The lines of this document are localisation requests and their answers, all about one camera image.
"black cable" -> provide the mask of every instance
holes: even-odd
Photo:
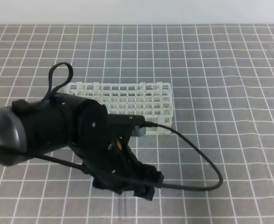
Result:
[[[95,168],[94,172],[99,174],[100,176],[117,179],[118,181],[126,182],[126,183],[129,183],[129,184],[136,184],[136,185],[140,185],[140,186],[148,186],[148,187],[156,187],[156,188],[182,189],[182,190],[189,190],[189,191],[208,191],[208,190],[217,189],[218,187],[220,187],[222,185],[223,176],[222,176],[221,172],[219,171],[219,169],[216,167],[216,165],[200,149],[198,149],[192,142],[190,142],[181,133],[179,133],[178,131],[176,131],[176,130],[170,128],[170,127],[167,127],[167,126],[164,126],[164,125],[159,125],[159,124],[156,124],[156,123],[153,123],[153,122],[145,122],[143,126],[144,127],[162,127],[162,128],[165,128],[165,129],[168,129],[168,130],[172,131],[173,133],[175,133],[179,137],[181,137],[190,146],[192,146],[211,165],[211,167],[215,170],[215,172],[217,173],[217,175],[219,177],[218,183],[214,184],[214,185],[211,185],[211,186],[207,186],[207,187],[196,187],[196,186],[186,186],[186,185],[178,185],[178,184],[154,183],[154,182],[147,182],[147,181],[139,181],[139,180],[136,180],[136,179],[127,178],[127,177],[120,176],[120,175],[117,175],[117,174],[108,173],[106,171],[103,171],[100,168]],[[68,167],[72,167],[72,168],[84,171],[84,167],[82,165],[78,165],[78,164],[75,164],[75,163],[72,163],[72,162],[57,159],[57,158],[54,158],[54,157],[51,157],[51,156],[39,155],[39,154],[32,153],[32,152],[16,151],[16,150],[13,150],[13,149],[10,149],[10,148],[7,148],[7,147],[0,147],[0,153],[16,154],[16,155],[22,155],[22,156],[32,157],[32,158],[35,157],[35,158],[38,158],[38,159],[58,163],[58,164],[61,164],[61,165],[64,165],[64,166],[68,166]]]
[[[58,68],[61,65],[66,65],[66,67],[68,68],[68,77],[66,79],[66,81],[58,86],[56,86],[53,90],[52,90],[52,83],[53,83],[53,75],[54,75],[54,71],[56,70],[56,68]],[[49,70],[49,87],[47,90],[47,93],[45,94],[45,96],[37,103],[37,105],[42,104],[43,102],[45,102],[46,100],[50,99],[51,97],[53,97],[57,91],[66,86],[68,83],[71,82],[73,77],[73,68],[71,66],[71,64],[67,63],[67,62],[60,62],[55,64],[50,70]]]

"table surface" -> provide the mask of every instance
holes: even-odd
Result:
[[[221,170],[210,192],[157,190],[152,202],[91,187],[79,171],[33,159],[0,166],[0,224],[274,224],[274,25],[0,26],[0,106],[41,99],[57,62],[73,81],[169,82],[173,126]],[[55,71],[54,84],[66,69]],[[176,135],[131,139],[166,182],[217,181]],[[53,153],[79,162],[65,148]]]

